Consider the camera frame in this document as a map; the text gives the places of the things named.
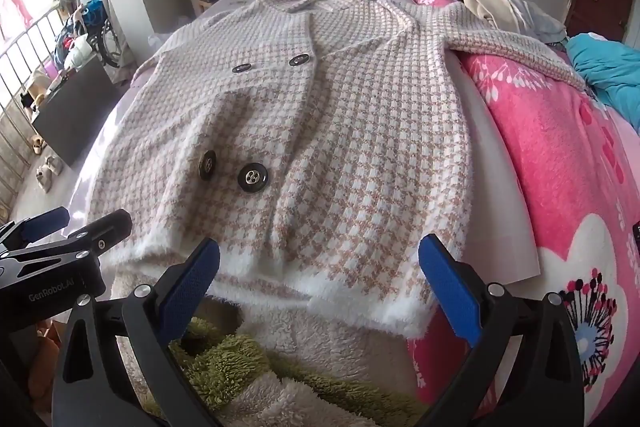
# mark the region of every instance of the wheel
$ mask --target wheel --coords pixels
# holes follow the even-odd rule
[[[113,27],[111,26],[111,21],[109,19],[105,20],[104,25],[100,30],[97,43],[98,51],[100,51],[100,55],[102,56],[104,63],[108,64],[112,68],[119,68],[120,65],[118,61],[120,60],[120,55],[122,55],[122,49],[120,48],[118,37],[116,36],[115,31],[113,31]]]

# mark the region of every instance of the bed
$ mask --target bed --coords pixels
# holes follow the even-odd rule
[[[221,0],[202,17],[251,1]],[[631,233],[640,221],[640,162],[629,162],[640,156],[640,140],[610,109],[520,64],[452,52],[446,58],[473,150],[474,200],[463,261],[514,295],[561,293],[575,321],[588,421],[609,402],[640,352],[640,267]],[[95,141],[65,234],[85,224],[89,188],[106,147],[152,71],[135,79]],[[465,346],[438,312],[427,335],[408,344],[418,396],[433,403]],[[495,404],[516,350],[513,343],[484,407]]]

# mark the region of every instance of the screw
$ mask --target screw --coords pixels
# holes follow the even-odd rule
[[[494,297],[502,297],[504,295],[504,286],[497,282],[492,282],[487,289],[489,290],[489,294]]]
[[[78,303],[78,306],[84,306],[85,304],[89,304],[90,300],[91,300],[91,297],[86,293],[84,293],[78,297],[78,300],[76,302]]]
[[[553,304],[553,306],[559,306],[560,304],[562,304],[562,297],[557,293],[549,293],[546,298],[551,304]]]
[[[146,297],[147,295],[149,295],[149,293],[151,293],[151,286],[149,286],[148,284],[141,284],[135,290],[133,290],[133,295],[140,298]]]

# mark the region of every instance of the metal railing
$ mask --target metal railing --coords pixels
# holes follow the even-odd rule
[[[36,69],[56,72],[53,53],[63,26],[59,4],[41,17],[0,53],[0,222],[5,223],[34,159],[31,138],[37,134],[25,113],[20,94]]]

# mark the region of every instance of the houndstooth coat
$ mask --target houndstooth coat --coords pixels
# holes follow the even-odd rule
[[[221,251],[212,295],[420,335],[432,299],[418,242],[434,232],[459,258],[470,213],[446,48],[584,87],[546,46],[460,3],[256,0],[182,28],[142,66],[156,69],[97,175],[89,219],[122,207],[134,222],[103,263],[158,276],[209,236]],[[269,175],[256,193],[238,181],[250,162]]]

